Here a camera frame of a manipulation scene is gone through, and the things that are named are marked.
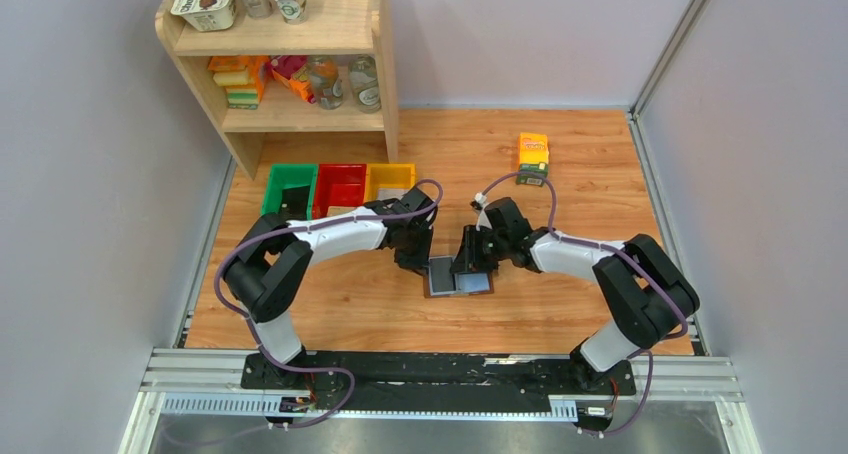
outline box on shelf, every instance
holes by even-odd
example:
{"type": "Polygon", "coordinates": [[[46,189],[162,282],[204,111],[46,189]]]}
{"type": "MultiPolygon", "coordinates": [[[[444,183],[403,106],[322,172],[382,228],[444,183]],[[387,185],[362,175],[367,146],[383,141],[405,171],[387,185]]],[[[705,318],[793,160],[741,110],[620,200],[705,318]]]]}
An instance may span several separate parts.
{"type": "Polygon", "coordinates": [[[365,164],[319,164],[312,218],[344,214],[362,205],[365,164]]]}
{"type": "Polygon", "coordinates": [[[229,107],[256,109],[268,82],[268,56],[214,56],[208,69],[212,79],[227,92],[229,107]]]}
{"type": "Polygon", "coordinates": [[[312,219],[317,179],[316,164],[274,164],[261,214],[282,212],[288,219],[312,219]]]}
{"type": "Polygon", "coordinates": [[[415,164],[368,164],[363,202],[400,199],[415,185],[415,164]]]}
{"type": "MultiPolygon", "coordinates": [[[[548,151],[548,136],[522,132],[518,137],[518,170],[532,172],[542,177],[548,177],[550,151],[548,151]]],[[[516,184],[541,186],[542,180],[535,176],[517,176],[516,184]]]]}
{"type": "Polygon", "coordinates": [[[273,56],[270,71],[280,84],[292,91],[297,97],[314,104],[312,85],[309,83],[309,69],[306,67],[307,56],[273,56]]]}

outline gray wall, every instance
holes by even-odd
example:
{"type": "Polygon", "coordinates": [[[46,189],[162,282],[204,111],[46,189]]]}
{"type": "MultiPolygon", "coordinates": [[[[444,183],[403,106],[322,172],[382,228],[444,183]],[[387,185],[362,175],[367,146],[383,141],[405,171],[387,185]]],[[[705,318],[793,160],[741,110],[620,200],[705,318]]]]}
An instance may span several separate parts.
{"type": "Polygon", "coordinates": [[[844,452],[848,2],[712,0],[644,116],[763,452],[844,452]]]}
{"type": "Polygon", "coordinates": [[[405,105],[629,105],[690,0],[392,0],[405,105]]]}
{"type": "Polygon", "coordinates": [[[167,345],[225,150],[161,0],[0,0],[3,452],[115,452],[167,345]]]}

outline plastic bin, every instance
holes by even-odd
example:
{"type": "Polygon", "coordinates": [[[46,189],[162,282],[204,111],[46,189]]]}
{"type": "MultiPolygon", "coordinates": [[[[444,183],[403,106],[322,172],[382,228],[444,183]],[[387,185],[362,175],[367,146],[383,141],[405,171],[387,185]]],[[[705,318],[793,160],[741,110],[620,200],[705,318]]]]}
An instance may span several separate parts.
{"type": "Polygon", "coordinates": [[[330,208],[362,205],[365,193],[365,164],[319,164],[312,218],[320,219],[340,214],[345,209],[330,208]]]}
{"type": "Polygon", "coordinates": [[[365,197],[362,201],[376,201],[380,197],[399,198],[398,190],[407,191],[414,185],[415,164],[368,164],[365,174],[365,197]]]}
{"type": "Polygon", "coordinates": [[[282,204],[288,204],[290,219],[312,219],[312,203],[318,178],[316,164],[274,164],[265,189],[262,215],[280,212],[282,204]]]}

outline metal floor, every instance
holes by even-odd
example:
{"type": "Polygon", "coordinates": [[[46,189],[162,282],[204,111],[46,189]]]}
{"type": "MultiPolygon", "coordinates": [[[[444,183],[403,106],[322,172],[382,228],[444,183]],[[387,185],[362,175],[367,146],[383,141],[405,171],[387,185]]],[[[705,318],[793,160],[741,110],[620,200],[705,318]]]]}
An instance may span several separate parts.
{"type": "MultiPolygon", "coordinates": [[[[625,402],[616,412],[623,422],[635,408],[625,402]]],[[[180,441],[207,441],[262,425],[261,418],[237,416],[162,416],[180,441]]],[[[418,421],[330,419],[303,430],[249,434],[201,449],[177,447],[157,435],[151,453],[452,454],[452,453],[639,453],[715,454],[729,452],[715,404],[651,402],[633,428],[619,436],[592,439],[570,424],[523,421],[418,421]]]]}

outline wooden table surface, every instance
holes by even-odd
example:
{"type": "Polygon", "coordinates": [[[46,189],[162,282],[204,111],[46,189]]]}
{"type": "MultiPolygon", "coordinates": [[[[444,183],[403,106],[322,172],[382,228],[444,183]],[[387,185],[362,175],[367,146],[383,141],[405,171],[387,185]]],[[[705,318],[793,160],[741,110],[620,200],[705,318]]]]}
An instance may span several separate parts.
{"type": "MultiPolygon", "coordinates": [[[[431,255],[456,254],[462,227],[475,222],[469,201],[516,169],[521,131],[549,136],[558,229],[605,240],[640,232],[659,239],[621,111],[410,109],[400,120],[401,162],[415,163],[419,179],[434,178],[445,189],[431,255]]],[[[255,347],[241,318],[215,299],[211,279],[258,217],[271,164],[386,162],[385,156],[382,133],[269,135],[256,181],[241,172],[233,179],[186,347],[255,347]]],[[[505,182],[493,194],[511,196],[534,227],[544,225],[547,189],[505,182]]],[[[501,263],[493,294],[427,299],[422,279],[397,268],[390,250],[310,268],[291,311],[304,345],[320,350],[568,353],[610,319],[596,285],[509,261],[501,263]]],[[[692,347],[684,338],[655,352],[692,354],[692,347]]]]}

